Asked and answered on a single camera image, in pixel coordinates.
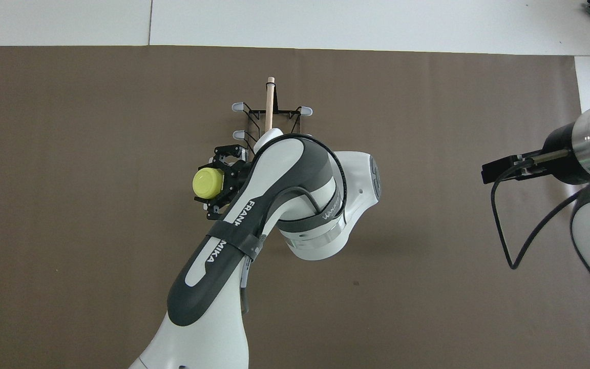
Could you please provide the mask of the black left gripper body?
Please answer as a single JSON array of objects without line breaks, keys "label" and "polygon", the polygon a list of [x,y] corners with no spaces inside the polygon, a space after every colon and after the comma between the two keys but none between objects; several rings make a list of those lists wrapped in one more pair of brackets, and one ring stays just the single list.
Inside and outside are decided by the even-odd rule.
[{"label": "black left gripper body", "polygon": [[222,206],[226,206],[236,198],[246,183],[252,169],[252,161],[238,160],[233,164],[223,162]]}]

